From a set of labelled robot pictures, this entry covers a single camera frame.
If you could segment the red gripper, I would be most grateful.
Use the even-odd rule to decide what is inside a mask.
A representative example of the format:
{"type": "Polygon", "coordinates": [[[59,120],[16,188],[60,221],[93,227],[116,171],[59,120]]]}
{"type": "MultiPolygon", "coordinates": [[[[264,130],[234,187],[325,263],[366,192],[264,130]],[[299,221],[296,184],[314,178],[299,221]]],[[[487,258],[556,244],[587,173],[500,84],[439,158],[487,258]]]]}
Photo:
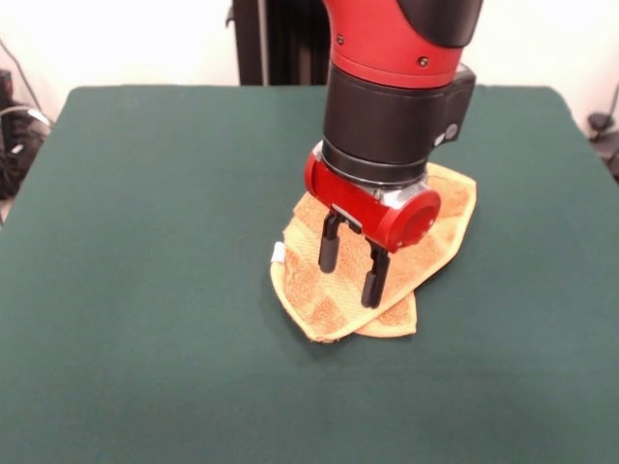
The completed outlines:
{"type": "Polygon", "coordinates": [[[371,188],[341,177],[317,144],[305,167],[308,192],[328,208],[324,218],[318,265],[332,273],[339,253],[339,226],[346,222],[368,239],[372,265],[361,297],[363,307],[379,307],[390,267],[389,252],[420,242],[441,208],[437,191],[424,180],[405,188],[371,188]]]}

